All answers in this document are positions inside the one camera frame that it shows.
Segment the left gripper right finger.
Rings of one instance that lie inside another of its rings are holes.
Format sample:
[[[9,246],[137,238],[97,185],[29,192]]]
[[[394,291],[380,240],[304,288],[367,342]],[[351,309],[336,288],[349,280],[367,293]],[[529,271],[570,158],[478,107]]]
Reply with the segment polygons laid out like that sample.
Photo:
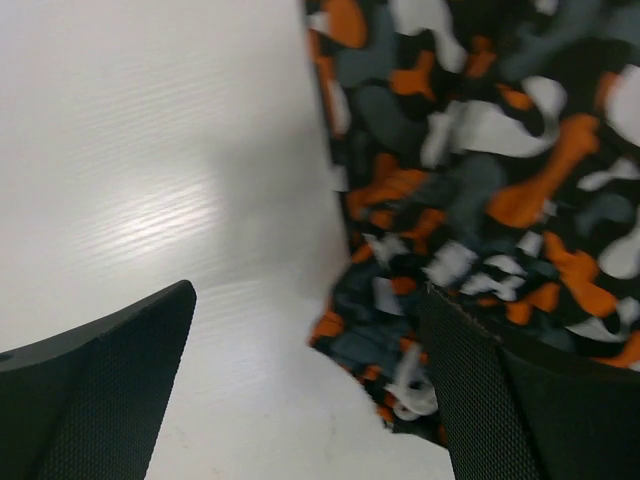
[[[638,478],[638,372],[479,321],[431,285],[419,336],[455,478]]]

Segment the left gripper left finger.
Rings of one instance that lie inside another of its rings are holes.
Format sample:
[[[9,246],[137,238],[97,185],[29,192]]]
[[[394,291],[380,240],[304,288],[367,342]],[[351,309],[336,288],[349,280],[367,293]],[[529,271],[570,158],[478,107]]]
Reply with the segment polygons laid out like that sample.
[[[2,479],[145,478],[195,306],[182,280],[3,352]]]

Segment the orange camouflage shorts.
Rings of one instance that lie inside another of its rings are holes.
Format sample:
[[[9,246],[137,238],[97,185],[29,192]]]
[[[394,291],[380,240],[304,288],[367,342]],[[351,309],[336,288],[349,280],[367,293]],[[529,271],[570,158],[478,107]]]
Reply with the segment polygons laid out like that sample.
[[[351,261],[309,343],[384,426],[444,445],[431,284],[558,349],[639,366],[639,5],[308,1]]]

